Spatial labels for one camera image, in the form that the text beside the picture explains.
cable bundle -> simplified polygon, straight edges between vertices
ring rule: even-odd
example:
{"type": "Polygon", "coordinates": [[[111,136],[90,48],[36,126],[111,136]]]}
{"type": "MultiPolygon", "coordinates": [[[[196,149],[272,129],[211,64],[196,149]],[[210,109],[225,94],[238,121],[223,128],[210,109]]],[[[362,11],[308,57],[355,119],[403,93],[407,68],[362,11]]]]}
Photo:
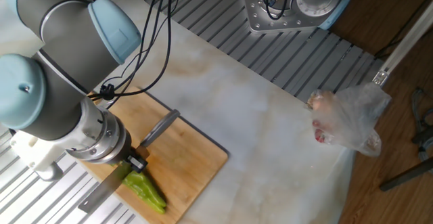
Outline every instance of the cable bundle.
{"type": "Polygon", "coordinates": [[[168,65],[168,60],[170,58],[170,49],[171,49],[171,17],[173,12],[176,10],[177,4],[179,2],[179,0],[176,0],[175,6],[172,10],[172,2],[173,0],[168,0],[168,4],[167,4],[167,17],[166,19],[161,23],[159,30],[158,30],[158,19],[160,16],[160,12],[162,11],[162,3],[164,0],[160,0],[159,2],[159,6],[158,6],[158,11],[156,13],[156,17],[155,17],[155,25],[154,25],[154,29],[152,32],[152,37],[150,39],[150,44],[149,47],[147,49],[144,49],[144,38],[147,32],[147,28],[149,26],[149,22],[150,22],[150,16],[152,14],[153,11],[153,7],[156,4],[156,0],[152,0],[151,4],[150,4],[150,8],[149,8],[149,13],[147,14],[147,19],[146,19],[146,23],[144,25],[144,29],[143,29],[143,34],[141,36],[141,45],[140,45],[140,52],[132,59],[131,62],[129,62],[129,64],[127,65],[127,67],[123,70],[122,75],[121,76],[115,76],[112,78],[109,78],[107,80],[105,80],[101,86],[101,91],[98,94],[93,94],[90,95],[89,98],[91,98],[92,100],[97,100],[97,99],[106,99],[106,100],[111,100],[113,98],[116,98],[108,107],[107,109],[109,109],[110,107],[112,107],[120,97],[123,96],[130,96],[130,95],[138,95],[140,93],[144,93],[146,91],[148,91],[149,89],[151,89],[162,77],[162,75],[164,74],[167,65],[168,65]],[[156,38],[159,35],[159,32],[161,31],[162,26],[164,25],[164,23],[167,22],[167,31],[168,31],[168,42],[167,42],[167,52],[166,52],[166,59],[164,62],[164,66],[162,67],[162,70],[160,72],[160,74],[156,77],[156,79],[150,84],[148,85],[146,88],[138,90],[138,91],[134,91],[134,92],[128,92],[125,93],[125,91],[128,89],[128,86],[131,84],[132,80],[134,79],[135,74],[137,73],[137,71],[140,69],[141,65],[143,65],[146,57],[149,55],[149,52],[152,48],[152,46],[154,45],[156,38]],[[108,81],[111,81],[113,79],[121,79],[126,70],[128,69],[128,67],[135,61],[135,68],[134,71],[132,71],[132,73],[125,79],[123,80],[119,85],[117,85],[116,87],[112,84],[108,84],[106,85],[106,83],[108,81]],[[117,90],[119,90],[123,85],[125,85],[122,89],[122,91],[120,93],[116,93],[117,90]]]}

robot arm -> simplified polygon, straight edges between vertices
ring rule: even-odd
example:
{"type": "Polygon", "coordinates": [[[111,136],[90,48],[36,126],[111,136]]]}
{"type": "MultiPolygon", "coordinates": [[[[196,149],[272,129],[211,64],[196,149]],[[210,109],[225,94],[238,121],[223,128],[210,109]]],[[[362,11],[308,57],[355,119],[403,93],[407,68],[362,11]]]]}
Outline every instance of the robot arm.
{"type": "Polygon", "coordinates": [[[0,58],[0,122],[20,130],[11,145],[45,180],[62,176],[54,160],[127,158],[122,123],[87,98],[138,47],[141,35],[110,0],[7,0],[45,45],[31,58],[0,58]]]}

knife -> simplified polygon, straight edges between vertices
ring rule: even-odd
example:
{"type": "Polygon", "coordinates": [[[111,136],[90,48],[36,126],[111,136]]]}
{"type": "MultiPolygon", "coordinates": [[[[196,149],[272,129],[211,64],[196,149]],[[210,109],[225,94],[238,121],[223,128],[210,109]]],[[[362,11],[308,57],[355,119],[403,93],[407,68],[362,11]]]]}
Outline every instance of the knife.
{"type": "MultiPolygon", "coordinates": [[[[140,143],[140,146],[135,149],[135,152],[138,153],[144,160],[149,156],[149,152],[146,147],[148,147],[151,143],[155,141],[156,138],[161,136],[165,130],[168,129],[170,125],[180,116],[180,112],[176,109],[169,112],[163,119],[161,119],[155,127],[150,131],[149,134],[145,137],[145,139],[140,143]]],[[[83,210],[87,214],[93,213],[104,201],[108,199],[116,189],[122,184],[122,181],[125,177],[131,173],[132,170],[141,172],[147,163],[142,164],[130,156],[128,161],[134,164],[134,167],[131,166],[128,162],[122,161],[114,171],[108,175],[105,180],[99,184],[93,192],[91,192],[81,204],[78,206],[80,210],[83,210]]]]}
{"type": "Polygon", "coordinates": [[[122,181],[129,173],[131,173],[131,165],[122,161],[108,177],[99,184],[93,192],[91,192],[81,204],[78,206],[87,214],[93,213],[104,201],[108,199],[116,189],[122,184],[122,181]]]}

wooden floor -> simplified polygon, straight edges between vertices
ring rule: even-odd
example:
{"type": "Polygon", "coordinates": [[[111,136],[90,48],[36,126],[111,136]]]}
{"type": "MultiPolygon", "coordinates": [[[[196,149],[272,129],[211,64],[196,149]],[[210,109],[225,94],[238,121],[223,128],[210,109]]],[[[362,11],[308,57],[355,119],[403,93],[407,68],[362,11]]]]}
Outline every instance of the wooden floor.
{"type": "MultiPolygon", "coordinates": [[[[332,31],[375,53],[422,2],[352,0],[332,31]]],[[[417,146],[411,143],[415,135],[411,94],[416,87],[433,92],[433,33],[418,42],[384,87],[393,100],[376,126],[382,138],[382,154],[379,158],[357,154],[341,224],[433,223],[432,174],[426,173],[386,193],[379,190],[383,181],[419,163],[417,146]]],[[[433,100],[422,102],[420,110],[427,108],[433,108],[433,100]]]]}

clear plastic bag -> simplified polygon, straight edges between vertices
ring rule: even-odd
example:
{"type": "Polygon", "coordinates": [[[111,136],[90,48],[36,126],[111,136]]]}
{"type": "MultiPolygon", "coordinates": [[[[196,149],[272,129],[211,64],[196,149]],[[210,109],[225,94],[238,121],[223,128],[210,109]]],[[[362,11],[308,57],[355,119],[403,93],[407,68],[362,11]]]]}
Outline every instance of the clear plastic bag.
{"type": "Polygon", "coordinates": [[[313,92],[307,105],[313,110],[316,140],[340,144],[366,156],[379,156],[382,142],[374,126],[390,100],[374,83],[349,87],[336,94],[313,92]]]}

